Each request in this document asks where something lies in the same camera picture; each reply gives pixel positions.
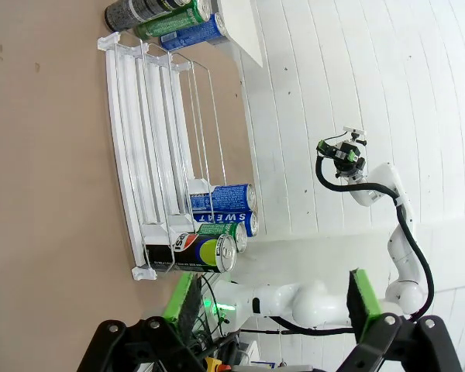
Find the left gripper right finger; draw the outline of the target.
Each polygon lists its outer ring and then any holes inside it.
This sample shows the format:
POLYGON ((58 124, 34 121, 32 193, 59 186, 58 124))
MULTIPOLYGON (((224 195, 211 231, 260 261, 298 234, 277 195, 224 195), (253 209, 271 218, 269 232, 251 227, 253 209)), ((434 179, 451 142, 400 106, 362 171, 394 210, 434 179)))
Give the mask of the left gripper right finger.
POLYGON ((436 315, 408 320, 384 313, 365 270, 350 271, 346 296, 356 346, 341 371, 378 371, 386 361, 404 371, 461 371, 444 321, 436 315))

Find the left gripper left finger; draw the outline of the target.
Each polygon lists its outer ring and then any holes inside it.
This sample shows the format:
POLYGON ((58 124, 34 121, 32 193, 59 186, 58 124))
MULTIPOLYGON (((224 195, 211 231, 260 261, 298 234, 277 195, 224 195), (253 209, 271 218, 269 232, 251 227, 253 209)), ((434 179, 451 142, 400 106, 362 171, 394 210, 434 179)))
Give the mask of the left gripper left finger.
POLYGON ((188 345, 201 307, 195 274, 182 274, 164 313, 127 326, 114 319, 98 325, 79 371, 137 371, 154 363, 165 371, 204 371, 203 359, 188 345))

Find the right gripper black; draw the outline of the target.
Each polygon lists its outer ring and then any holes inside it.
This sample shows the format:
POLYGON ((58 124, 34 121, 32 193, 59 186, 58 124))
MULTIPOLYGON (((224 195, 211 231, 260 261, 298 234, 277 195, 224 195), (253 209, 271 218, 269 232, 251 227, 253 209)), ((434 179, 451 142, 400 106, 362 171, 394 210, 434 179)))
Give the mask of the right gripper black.
POLYGON ((321 139, 317 144, 317 152, 321 157, 334 157, 336 154, 333 163, 338 177, 357 179, 361 177, 366 165, 365 158, 354 142, 342 141, 335 148, 321 139))

